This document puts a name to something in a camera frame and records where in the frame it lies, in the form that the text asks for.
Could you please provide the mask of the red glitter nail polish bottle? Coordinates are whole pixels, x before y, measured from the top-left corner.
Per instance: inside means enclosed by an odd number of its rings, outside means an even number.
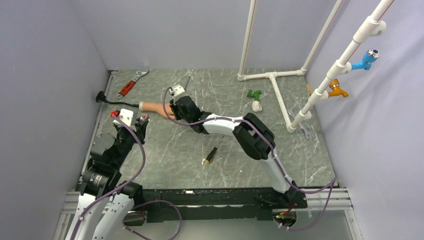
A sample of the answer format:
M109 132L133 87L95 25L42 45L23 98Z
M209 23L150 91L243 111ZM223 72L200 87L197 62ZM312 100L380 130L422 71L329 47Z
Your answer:
M143 122L147 121L148 122L149 120L150 120L150 116L148 114L142 114L139 118L140 122L141 121L143 121Z

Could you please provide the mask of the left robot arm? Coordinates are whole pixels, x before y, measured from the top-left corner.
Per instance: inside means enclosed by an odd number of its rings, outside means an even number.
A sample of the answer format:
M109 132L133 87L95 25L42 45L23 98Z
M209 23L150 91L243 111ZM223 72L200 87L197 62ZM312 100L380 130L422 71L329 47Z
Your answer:
M143 205L143 187L119 180L120 168L133 145L145 143L148 123L144 115L131 130L116 123L116 135L106 132L94 138L86 170L76 188L80 195L67 240L109 240L128 211Z

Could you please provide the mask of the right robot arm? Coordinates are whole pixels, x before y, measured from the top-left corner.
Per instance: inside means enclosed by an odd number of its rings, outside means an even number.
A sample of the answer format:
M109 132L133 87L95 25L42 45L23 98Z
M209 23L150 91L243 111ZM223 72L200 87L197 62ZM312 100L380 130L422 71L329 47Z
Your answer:
M296 190L278 157L275 135L253 113L243 117L219 116L200 110L189 96L169 101L176 122L184 120L199 134L220 134L234 137L246 155L260 162L271 180L276 203L287 208L295 201Z

